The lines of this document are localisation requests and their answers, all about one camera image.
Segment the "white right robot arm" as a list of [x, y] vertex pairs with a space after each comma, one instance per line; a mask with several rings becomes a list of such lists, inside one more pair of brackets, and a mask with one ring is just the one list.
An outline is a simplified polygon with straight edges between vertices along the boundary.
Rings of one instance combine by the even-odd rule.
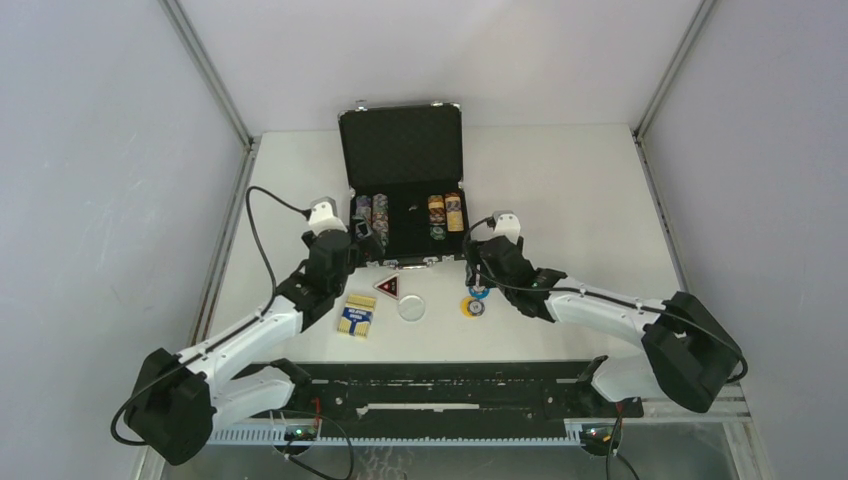
[[596, 290], [562, 271], [534, 267], [520, 244], [505, 236], [467, 240], [463, 248], [468, 268], [522, 315], [590, 328], [639, 350], [631, 358], [605, 354], [598, 360], [577, 391], [589, 415], [605, 415], [617, 401], [654, 395], [705, 413], [725, 385], [747, 374], [739, 345], [689, 293], [640, 300]]

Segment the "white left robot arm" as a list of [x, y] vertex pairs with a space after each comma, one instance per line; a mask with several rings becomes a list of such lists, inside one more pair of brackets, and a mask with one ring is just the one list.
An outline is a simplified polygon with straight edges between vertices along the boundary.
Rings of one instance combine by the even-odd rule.
[[124, 422], [136, 445], [181, 465], [212, 434], [257, 413], [280, 409], [290, 417], [311, 407], [311, 388], [270, 365], [243, 370], [273, 346], [304, 333], [335, 305], [361, 253], [346, 228], [307, 232], [308, 256], [277, 284], [269, 303], [194, 346], [171, 353], [159, 348], [143, 361], [130, 397], [110, 432]]

